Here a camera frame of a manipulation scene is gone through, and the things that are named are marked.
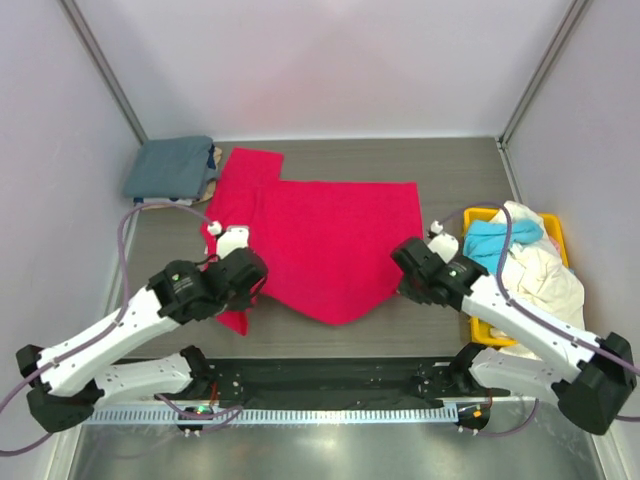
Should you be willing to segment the red t shirt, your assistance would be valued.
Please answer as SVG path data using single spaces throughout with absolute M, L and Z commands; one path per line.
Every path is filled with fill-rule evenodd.
M 281 153 L 235 148 L 206 215 L 246 226 L 268 268 L 262 294 L 324 324 L 358 320 L 402 277 L 392 251 L 423 233 L 416 183 L 291 181 Z

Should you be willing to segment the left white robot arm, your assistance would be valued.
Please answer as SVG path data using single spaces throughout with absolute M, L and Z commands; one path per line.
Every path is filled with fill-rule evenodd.
M 216 374 L 195 346 L 159 360 L 121 360 L 191 321 L 248 309 L 267 276 L 266 264 L 249 248 L 202 262 L 175 260 L 122 308 L 75 337 L 49 348 L 21 348 L 16 360 L 30 386 L 26 399 L 32 417 L 46 432 L 58 433 L 110 403 L 157 395 L 204 397 Z

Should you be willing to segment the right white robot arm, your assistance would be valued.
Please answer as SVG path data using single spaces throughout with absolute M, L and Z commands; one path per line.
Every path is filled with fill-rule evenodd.
M 471 342 L 449 367 L 463 392 L 506 390 L 553 405 L 582 430 L 605 434 L 637 385 L 630 343 L 575 328 L 524 300 L 457 251 L 448 234 L 429 242 L 412 237 L 391 254 L 400 293 L 418 304 L 451 307 L 488 321 L 532 352 L 523 358 Z

